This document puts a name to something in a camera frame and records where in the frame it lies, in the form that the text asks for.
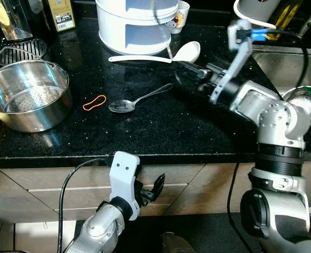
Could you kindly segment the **dark bottle yellow label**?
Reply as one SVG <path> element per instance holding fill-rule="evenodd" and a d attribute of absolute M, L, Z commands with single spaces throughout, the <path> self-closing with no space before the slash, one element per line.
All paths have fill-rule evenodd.
<path fill-rule="evenodd" d="M 71 0 L 42 0 L 45 18 L 52 31 L 69 31 L 76 27 Z"/>

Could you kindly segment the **orange rubber band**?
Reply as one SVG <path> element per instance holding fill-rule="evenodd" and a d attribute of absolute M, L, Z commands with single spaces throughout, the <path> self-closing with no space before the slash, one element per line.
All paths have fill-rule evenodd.
<path fill-rule="evenodd" d="M 105 95 L 97 95 L 95 99 L 92 101 L 83 104 L 82 109 L 84 111 L 92 111 L 95 108 L 98 108 L 99 106 L 102 106 L 107 102 L 108 98 Z"/>

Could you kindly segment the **round metal strainer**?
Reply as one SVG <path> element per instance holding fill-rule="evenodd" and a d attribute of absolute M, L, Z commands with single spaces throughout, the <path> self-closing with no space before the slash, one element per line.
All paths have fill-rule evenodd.
<path fill-rule="evenodd" d="M 0 65 L 9 65 L 25 60 L 47 60 L 47 44 L 39 37 L 24 41 L 0 43 Z"/>

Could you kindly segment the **olive oil bottle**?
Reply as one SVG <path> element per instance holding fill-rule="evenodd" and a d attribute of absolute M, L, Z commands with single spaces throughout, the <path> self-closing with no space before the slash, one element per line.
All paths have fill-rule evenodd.
<path fill-rule="evenodd" d="M 268 23 L 273 24 L 275 29 L 283 31 L 303 2 L 304 0 L 280 0 Z"/>

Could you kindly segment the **shiny steel canister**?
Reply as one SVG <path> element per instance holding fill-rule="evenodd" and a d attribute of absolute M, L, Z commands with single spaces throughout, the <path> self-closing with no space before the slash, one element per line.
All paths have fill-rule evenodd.
<path fill-rule="evenodd" d="M 0 0 L 0 27 L 7 41 L 34 37 L 22 0 Z"/>

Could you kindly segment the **steel kitchen sink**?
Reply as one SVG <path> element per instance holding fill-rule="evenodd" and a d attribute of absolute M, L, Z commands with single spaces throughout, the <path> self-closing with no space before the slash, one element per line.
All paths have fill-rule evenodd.
<path fill-rule="evenodd" d="M 301 86 L 311 89 L 311 48 L 307 49 L 309 63 Z M 284 99 L 290 99 L 303 69 L 300 47 L 255 45 L 252 57 Z"/>

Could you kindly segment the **black floor mat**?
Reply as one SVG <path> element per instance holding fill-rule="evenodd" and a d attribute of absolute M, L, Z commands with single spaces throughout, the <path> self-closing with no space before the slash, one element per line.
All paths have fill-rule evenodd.
<path fill-rule="evenodd" d="M 162 234 L 185 239 L 196 253 L 250 253 L 226 213 L 145 216 L 127 222 L 114 253 L 162 253 Z"/>

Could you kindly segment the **grey robot foot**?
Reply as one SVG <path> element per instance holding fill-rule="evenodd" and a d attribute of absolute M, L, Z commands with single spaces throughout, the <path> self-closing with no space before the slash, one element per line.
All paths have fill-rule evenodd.
<path fill-rule="evenodd" d="M 191 244 L 172 232 L 163 233 L 160 238 L 162 239 L 162 253 L 196 253 Z"/>

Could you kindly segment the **white plastic pitcher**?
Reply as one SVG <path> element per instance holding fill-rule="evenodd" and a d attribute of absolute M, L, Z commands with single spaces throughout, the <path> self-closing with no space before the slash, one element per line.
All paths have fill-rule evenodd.
<path fill-rule="evenodd" d="M 255 26 L 276 29 L 276 25 L 268 22 L 281 0 L 235 0 L 233 9 L 241 19 Z"/>

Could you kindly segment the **metal spoon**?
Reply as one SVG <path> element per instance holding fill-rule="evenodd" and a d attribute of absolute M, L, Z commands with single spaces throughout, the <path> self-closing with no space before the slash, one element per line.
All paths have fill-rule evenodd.
<path fill-rule="evenodd" d="M 134 101 L 129 101 L 129 100 L 117 100 L 114 101 L 113 103 L 111 103 L 108 108 L 110 109 L 110 111 L 115 112 L 115 113 L 128 113 L 128 112 L 132 112 L 135 108 L 136 108 L 136 104 L 139 103 L 139 101 L 148 98 L 149 96 L 153 96 L 159 93 L 163 93 L 166 91 L 169 91 L 170 89 L 172 89 L 172 87 L 174 86 L 174 84 L 172 83 L 168 83 L 162 87 L 159 87 L 158 89 L 156 89 L 155 91 L 149 92 L 146 95 L 143 95 L 142 97 L 134 100 Z"/>

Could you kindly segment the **steel steamer pot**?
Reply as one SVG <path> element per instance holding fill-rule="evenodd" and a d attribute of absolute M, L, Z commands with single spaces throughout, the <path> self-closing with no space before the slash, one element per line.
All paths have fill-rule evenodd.
<path fill-rule="evenodd" d="M 0 120 L 18 132 L 44 132 L 61 123 L 73 106 L 70 77 L 44 60 L 0 68 Z"/>

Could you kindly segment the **white tiered plastic container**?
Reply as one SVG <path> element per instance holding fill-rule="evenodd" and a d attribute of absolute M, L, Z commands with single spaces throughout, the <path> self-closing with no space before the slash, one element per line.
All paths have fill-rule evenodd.
<path fill-rule="evenodd" d="M 122 55 L 155 55 L 170 44 L 166 23 L 179 10 L 179 0 L 95 0 L 99 37 Z"/>

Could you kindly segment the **white plastic ladle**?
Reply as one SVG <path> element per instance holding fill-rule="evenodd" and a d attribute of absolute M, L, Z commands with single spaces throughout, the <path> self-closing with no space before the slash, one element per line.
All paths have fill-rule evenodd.
<path fill-rule="evenodd" d="M 121 55 L 109 57 L 108 61 L 116 62 L 116 61 L 140 60 L 140 61 L 160 61 L 163 63 L 172 63 L 172 61 L 188 61 L 190 63 L 193 63 L 198 59 L 200 52 L 201 52 L 200 43 L 197 41 L 192 41 L 182 46 L 182 48 L 180 48 L 179 51 L 177 51 L 177 53 L 171 59 L 148 55 Z"/>

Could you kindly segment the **white cartoon print cup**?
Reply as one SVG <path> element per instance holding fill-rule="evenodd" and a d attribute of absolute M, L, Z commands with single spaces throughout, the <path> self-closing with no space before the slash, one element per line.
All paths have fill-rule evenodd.
<path fill-rule="evenodd" d="M 179 0 L 177 14 L 166 23 L 166 27 L 171 34 L 179 34 L 186 24 L 190 5 L 183 0 Z"/>

